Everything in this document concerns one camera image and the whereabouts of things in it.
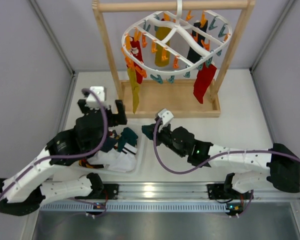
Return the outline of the white round clip hanger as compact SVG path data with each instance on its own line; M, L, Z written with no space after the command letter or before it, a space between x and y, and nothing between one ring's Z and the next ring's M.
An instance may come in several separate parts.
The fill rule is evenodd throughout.
M122 53L125 57L126 65L129 68L137 70L143 77L150 75L153 79L162 76L187 75L192 70L201 70L205 64L207 67L211 64L214 56L220 56L223 49L230 43L233 30L227 19L211 10L204 10L196 27L189 23L190 17L182 19L182 1L177 1L177 13L169 11L156 11L140 21L132 24L123 34L121 39ZM203 31L207 19L206 15L212 16L208 30L216 28L215 21L222 22L217 37L214 37ZM170 33L163 39L156 38L158 27L170 28ZM195 61L191 61L178 51L174 50L168 42L176 36L178 40L183 39L187 46L199 55ZM174 58L172 70L160 70L149 67L143 61L139 61L131 53L131 37L135 41L141 41L145 48L148 40L151 41L151 52L155 54L158 50L156 44L161 45L164 50L170 52L170 58Z

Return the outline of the teal sock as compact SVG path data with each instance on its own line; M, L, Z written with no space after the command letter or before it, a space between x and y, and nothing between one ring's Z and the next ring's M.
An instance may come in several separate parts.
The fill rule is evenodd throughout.
M155 130L155 123L150 124L150 125L142 125L141 126L141 131L142 133L149 139L153 140L154 139L154 130Z

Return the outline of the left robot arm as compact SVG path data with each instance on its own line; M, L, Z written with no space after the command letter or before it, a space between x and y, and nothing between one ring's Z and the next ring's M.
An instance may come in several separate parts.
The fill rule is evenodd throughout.
M93 157L104 145L109 127L127 124L122 100L115 100L117 113L110 107L92 108L84 99L77 104L83 116L76 119L73 128L59 132L23 170L0 178L0 213L25 216L54 201L92 200L103 193L97 173L64 182L47 181L57 171Z

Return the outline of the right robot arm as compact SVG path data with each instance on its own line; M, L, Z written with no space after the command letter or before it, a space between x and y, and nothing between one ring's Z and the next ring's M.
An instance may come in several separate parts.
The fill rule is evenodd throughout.
M300 192L300 162L285 145L274 143L266 150L239 150L195 139L180 126L169 126L153 133L156 146L164 145L193 167L228 169L224 191L246 193L274 187L285 193Z

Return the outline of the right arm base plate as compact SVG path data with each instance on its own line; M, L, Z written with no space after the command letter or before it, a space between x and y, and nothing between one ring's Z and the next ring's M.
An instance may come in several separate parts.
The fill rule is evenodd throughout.
M223 183L207 184L206 187L210 200L249 200L252 195L249 191L240 193Z

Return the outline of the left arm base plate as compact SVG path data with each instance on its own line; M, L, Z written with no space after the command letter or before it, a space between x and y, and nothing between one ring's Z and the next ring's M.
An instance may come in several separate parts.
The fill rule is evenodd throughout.
M119 184L106 183L102 189L93 190L88 196L76 196L76 200L116 200L119 193Z

